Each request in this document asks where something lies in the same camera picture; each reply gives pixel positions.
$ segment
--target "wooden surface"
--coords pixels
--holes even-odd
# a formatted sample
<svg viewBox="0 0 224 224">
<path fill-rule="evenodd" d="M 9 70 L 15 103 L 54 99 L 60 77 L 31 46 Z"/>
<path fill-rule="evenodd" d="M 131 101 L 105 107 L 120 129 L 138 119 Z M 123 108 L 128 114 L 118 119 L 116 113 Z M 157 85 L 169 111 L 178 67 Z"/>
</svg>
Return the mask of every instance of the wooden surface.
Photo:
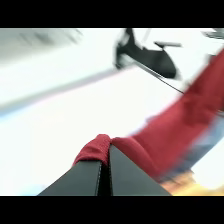
<svg viewBox="0 0 224 224">
<path fill-rule="evenodd" d="M 209 190 L 195 183 L 192 172 L 161 184 L 173 196 L 224 196 L 224 188 Z"/>
</svg>

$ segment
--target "red towel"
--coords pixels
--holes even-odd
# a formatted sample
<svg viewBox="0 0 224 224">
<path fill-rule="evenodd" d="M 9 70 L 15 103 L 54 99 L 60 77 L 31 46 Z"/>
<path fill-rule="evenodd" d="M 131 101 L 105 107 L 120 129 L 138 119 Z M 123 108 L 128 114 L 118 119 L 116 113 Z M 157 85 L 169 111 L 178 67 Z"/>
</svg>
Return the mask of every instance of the red towel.
<svg viewBox="0 0 224 224">
<path fill-rule="evenodd" d="M 156 179 L 171 169 L 189 145 L 212 122 L 224 104 L 224 50 L 204 69 L 197 80 L 149 125 L 127 138 L 98 135 L 77 156 L 80 160 L 108 162 L 113 144 L 149 176 Z"/>
</svg>

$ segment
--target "red fabric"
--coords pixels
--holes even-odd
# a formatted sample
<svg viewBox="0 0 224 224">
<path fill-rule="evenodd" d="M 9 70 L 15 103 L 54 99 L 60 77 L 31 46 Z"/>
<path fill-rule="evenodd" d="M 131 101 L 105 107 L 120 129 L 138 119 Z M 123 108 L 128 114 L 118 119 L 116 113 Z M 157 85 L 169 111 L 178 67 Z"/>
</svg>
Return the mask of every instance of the red fabric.
<svg viewBox="0 0 224 224">
<path fill-rule="evenodd" d="M 110 139 L 98 135 L 81 150 L 79 160 L 108 162 L 110 143 L 142 168 L 149 176 L 159 177 L 176 161 L 211 123 L 224 104 L 224 50 L 205 68 L 192 86 L 149 125 L 127 138 Z"/>
</svg>

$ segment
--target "blue fabric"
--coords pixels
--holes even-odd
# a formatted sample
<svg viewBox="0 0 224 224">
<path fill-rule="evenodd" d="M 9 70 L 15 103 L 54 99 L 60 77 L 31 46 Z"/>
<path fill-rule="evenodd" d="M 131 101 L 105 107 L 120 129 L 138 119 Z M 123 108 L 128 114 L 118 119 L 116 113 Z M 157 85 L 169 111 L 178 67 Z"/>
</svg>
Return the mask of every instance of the blue fabric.
<svg viewBox="0 0 224 224">
<path fill-rule="evenodd" d="M 186 172 L 208 153 L 224 137 L 224 114 L 219 113 L 210 127 L 190 146 L 187 154 L 178 161 L 177 165 L 160 178 L 160 182 L 167 181 Z"/>
</svg>

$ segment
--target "red cloth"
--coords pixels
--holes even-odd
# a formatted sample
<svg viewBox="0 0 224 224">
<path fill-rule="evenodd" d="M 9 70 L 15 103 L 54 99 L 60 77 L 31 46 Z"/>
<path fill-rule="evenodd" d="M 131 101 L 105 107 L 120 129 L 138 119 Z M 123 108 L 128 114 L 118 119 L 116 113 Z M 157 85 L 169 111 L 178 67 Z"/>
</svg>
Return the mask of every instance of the red cloth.
<svg viewBox="0 0 224 224">
<path fill-rule="evenodd" d="M 159 177 L 178 161 L 224 104 L 224 50 L 205 68 L 181 98 L 137 134 L 110 139 L 98 135 L 81 150 L 79 160 L 108 162 L 113 144 L 149 176 Z"/>
</svg>

